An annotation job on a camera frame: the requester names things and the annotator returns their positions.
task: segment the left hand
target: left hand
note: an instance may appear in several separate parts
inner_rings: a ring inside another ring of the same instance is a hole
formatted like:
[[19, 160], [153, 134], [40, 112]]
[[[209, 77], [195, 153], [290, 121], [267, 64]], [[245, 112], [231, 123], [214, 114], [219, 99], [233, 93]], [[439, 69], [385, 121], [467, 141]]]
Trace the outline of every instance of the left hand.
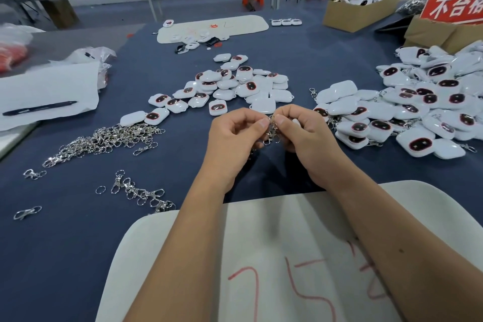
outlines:
[[199, 174], [216, 179], [226, 192], [245, 165], [250, 150], [260, 149], [269, 126], [263, 113], [240, 108], [215, 118], [208, 136], [208, 148]]

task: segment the silver ring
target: silver ring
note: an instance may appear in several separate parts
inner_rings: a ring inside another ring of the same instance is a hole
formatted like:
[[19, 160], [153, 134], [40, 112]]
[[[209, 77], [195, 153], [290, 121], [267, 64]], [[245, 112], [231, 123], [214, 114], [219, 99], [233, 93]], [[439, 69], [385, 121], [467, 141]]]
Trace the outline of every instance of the silver ring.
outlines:
[[104, 191], [106, 191], [106, 186], [99, 186], [98, 188], [96, 188], [96, 194], [97, 195], [104, 193]]

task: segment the hand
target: hand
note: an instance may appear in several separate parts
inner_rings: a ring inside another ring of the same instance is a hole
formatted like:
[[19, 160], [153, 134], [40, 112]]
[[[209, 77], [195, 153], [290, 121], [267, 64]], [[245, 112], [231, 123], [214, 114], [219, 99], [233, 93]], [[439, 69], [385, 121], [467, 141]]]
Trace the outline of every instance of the hand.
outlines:
[[260, 149], [269, 126], [263, 113], [240, 108], [215, 118], [208, 136], [208, 148], [199, 173], [216, 179], [226, 192], [245, 165], [252, 148]]
[[[274, 115], [285, 148], [297, 154], [312, 181], [326, 190], [343, 185], [345, 172], [354, 164], [339, 147], [324, 118], [297, 105], [282, 106]], [[301, 127], [292, 121], [294, 118]]]

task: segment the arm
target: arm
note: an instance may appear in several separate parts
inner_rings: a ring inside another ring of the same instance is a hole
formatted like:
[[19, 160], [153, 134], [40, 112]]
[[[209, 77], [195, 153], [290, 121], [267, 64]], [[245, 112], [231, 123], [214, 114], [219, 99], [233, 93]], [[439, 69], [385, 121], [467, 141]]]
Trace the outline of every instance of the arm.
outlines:
[[223, 199], [268, 125], [246, 108], [213, 120], [202, 168], [124, 322], [210, 320]]
[[340, 202], [407, 320], [481, 320], [483, 273], [357, 168], [317, 112], [288, 105], [275, 114], [287, 149]]

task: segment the forearm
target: forearm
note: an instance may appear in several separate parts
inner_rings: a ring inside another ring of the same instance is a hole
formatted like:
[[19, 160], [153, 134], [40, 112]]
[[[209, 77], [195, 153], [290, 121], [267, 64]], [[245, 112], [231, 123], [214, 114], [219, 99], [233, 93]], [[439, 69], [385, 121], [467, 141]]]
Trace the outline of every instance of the forearm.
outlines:
[[329, 189], [409, 321], [483, 316], [483, 273], [415, 219], [355, 165]]
[[200, 171], [124, 322], [210, 320], [224, 195]]

